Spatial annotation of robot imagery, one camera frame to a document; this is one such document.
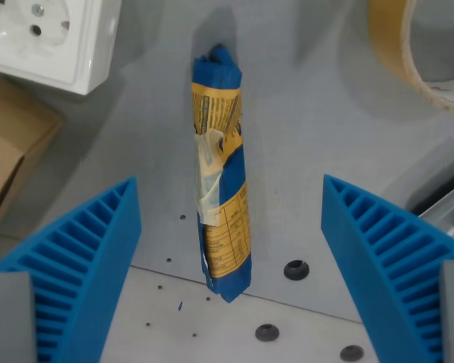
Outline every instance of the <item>gray metal plate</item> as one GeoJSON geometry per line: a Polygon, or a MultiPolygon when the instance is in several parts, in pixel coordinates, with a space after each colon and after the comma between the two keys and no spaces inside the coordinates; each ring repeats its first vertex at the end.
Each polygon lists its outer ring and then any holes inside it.
{"type": "Polygon", "coordinates": [[[87,98],[27,86],[67,124],[0,232],[26,234],[137,175],[143,234],[133,265],[204,281],[190,67],[223,42],[244,73],[247,292],[359,320],[320,231],[323,174],[405,205],[426,175],[444,167],[425,157],[441,148],[450,154],[454,144],[454,116],[377,62],[365,7],[359,0],[124,1],[107,83],[87,98]],[[306,279],[284,277],[293,259],[308,262],[306,279]]]}

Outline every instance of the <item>nutrition facts table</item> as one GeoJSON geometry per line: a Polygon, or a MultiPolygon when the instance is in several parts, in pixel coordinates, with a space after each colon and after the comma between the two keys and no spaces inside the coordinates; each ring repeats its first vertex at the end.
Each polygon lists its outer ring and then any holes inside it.
{"type": "Polygon", "coordinates": [[[206,226],[205,244],[213,278],[221,278],[237,269],[250,253],[247,186],[220,207],[220,225],[206,226]]]}

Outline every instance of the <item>blue wrapped package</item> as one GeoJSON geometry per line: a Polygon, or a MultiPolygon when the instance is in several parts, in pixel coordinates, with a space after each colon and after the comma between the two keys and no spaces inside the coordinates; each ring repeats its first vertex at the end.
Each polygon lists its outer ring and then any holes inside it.
{"type": "Polygon", "coordinates": [[[207,286],[230,303],[250,285],[250,229],[241,79],[226,48],[196,59],[192,77],[196,198],[207,286]]]}

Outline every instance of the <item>black screw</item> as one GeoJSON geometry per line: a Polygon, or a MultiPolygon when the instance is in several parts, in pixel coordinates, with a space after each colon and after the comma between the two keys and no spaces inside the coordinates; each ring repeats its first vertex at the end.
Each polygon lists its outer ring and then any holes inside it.
{"type": "Polygon", "coordinates": [[[279,329],[272,324],[262,324],[256,329],[256,338],[261,342],[273,342],[279,338],[279,329]]]}
{"type": "Polygon", "coordinates": [[[309,266],[301,259],[295,259],[285,266],[285,276],[290,280],[303,280],[308,274],[309,266]]]}
{"type": "Polygon", "coordinates": [[[361,346],[345,346],[340,352],[342,361],[359,361],[365,352],[361,346]]]}

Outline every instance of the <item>white electrical outlet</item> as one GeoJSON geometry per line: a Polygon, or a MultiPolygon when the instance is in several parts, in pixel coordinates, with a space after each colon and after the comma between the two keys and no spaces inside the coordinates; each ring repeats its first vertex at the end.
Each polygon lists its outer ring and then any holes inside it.
{"type": "Polygon", "coordinates": [[[109,75],[121,0],[0,0],[0,72],[87,95],[109,75]]]}

